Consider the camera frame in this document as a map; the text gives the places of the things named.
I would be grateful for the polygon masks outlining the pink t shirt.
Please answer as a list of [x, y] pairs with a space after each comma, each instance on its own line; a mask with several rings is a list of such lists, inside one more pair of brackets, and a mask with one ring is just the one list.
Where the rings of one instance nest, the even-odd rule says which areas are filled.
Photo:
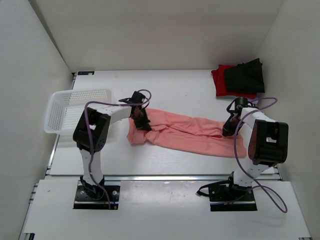
[[233, 158], [234, 138], [223, 136], [222, 121], [190, 117], [158, 109], [146, 110], [150, 131], [137, 129], [129, 119], [127, 139], [131, 145], [150, 143], [183, 152]]

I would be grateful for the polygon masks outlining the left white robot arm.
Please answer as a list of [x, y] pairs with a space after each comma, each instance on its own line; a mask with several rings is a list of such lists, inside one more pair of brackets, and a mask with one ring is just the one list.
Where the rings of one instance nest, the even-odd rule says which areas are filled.
[[131, 119], [137, 129], [151, 131], [146, 112], [151, 97], [149, 90], [140, 89], [117, 103], [89, 101], [85, 104], [72, 138], [82, 158], [83, 176], [80, 177], [80, 182], [84, 192], [94, 201], [110, 202], [110, 195], [105, 189], [100, 154], [107, 142], [110, 126], [123, 119]]

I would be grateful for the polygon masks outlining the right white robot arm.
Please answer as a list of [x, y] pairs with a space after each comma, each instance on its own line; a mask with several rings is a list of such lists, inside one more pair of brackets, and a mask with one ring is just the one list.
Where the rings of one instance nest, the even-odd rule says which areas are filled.
[[215, 202], [223, 204], [243, 198], [252, 191], [253, 182], [263, 171], [286, 161], [289, 135], [287, 123], [267, 117], [245, 97], [237, 97], [226, 111], [230, 116], [222, 127], [224, 137], [236, 138], [244, 125], [251, 128], [247, 162], [227, 180], [207, 184], [208, 193], [201, 189], [196, 192], [198, 196], [216, 197]]

